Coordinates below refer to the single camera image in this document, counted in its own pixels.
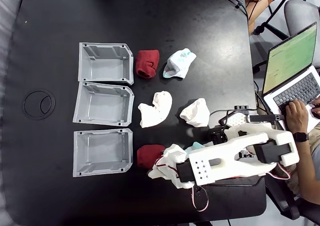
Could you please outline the person's left hand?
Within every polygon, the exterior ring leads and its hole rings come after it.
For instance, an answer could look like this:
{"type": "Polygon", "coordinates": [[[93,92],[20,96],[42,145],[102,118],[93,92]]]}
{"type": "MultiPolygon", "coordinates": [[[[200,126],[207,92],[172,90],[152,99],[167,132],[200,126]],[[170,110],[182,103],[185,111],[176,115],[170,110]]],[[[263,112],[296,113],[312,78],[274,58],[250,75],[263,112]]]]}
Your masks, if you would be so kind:
{"type": "Polygon", "coordinates": [[[286,107],[286,124],[290,132],[307,133],[308,111],[300,100],[291,101],[286,107]]]}

